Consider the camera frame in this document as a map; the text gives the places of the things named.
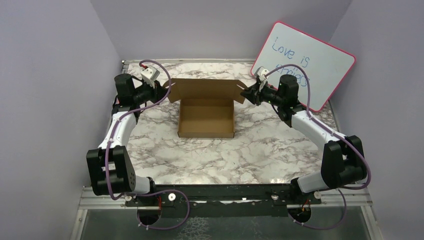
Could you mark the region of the brown cardboard box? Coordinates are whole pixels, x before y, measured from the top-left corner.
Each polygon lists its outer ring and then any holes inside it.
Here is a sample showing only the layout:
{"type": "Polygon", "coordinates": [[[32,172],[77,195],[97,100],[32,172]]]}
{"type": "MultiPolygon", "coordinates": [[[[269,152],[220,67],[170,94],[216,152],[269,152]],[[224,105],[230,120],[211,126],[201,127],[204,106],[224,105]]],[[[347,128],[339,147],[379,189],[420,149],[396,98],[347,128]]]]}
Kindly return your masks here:
{"type": "Polygon", "coordinates": [[[179,138],[232,139],[235,137],[235,102],[244,103],[248,87],[237,79],[172,78],[168,100],[179,101],[179,138]]]}

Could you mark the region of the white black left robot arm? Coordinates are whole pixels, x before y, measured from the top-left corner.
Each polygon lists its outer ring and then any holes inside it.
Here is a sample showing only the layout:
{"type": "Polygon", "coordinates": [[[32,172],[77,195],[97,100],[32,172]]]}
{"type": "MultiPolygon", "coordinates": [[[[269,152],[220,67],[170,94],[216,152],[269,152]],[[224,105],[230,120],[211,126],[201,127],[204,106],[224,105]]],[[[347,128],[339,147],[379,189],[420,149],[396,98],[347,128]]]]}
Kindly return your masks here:
{"type": "Polygon", "coordinates": [[[153,180],[136,176],[127,150],[130,135],[141,112],[149,108],[147,102],[156,106],[168,96],[168,89],[161,86],[157,77],[156,73],[143,73],[138,87],[134,85],[136,77],[131,74],[122,73],[114,78],[117,96],[111,112],[110,127],[102,143],[86,154],[95,195],[109,195],[116,199],[125,193],[136,193],[138,199],[147,206],[157,200],[153,180]]]}

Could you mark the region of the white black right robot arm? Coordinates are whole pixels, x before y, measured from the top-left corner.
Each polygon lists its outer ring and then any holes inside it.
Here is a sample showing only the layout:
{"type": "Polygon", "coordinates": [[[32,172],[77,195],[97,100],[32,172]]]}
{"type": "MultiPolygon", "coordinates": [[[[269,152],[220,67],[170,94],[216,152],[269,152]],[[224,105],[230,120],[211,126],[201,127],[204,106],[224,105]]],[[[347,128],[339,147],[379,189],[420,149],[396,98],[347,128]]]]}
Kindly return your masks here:
{"type": "Polygon", "coordinates": [[[344,187],[368,177],[360,138],[346,136],[317,119],[300,103],[298,92],[299,84],[294,76],[285,74],[280,77],[278,88],[257,77],[254,85],[240,93],[256,106],[268,103],[275,107],[287,126],[304,134],[322,150],[320,170],[290,182],[288,196],[296,204],[306,200],[309,193],[344,187]]]}

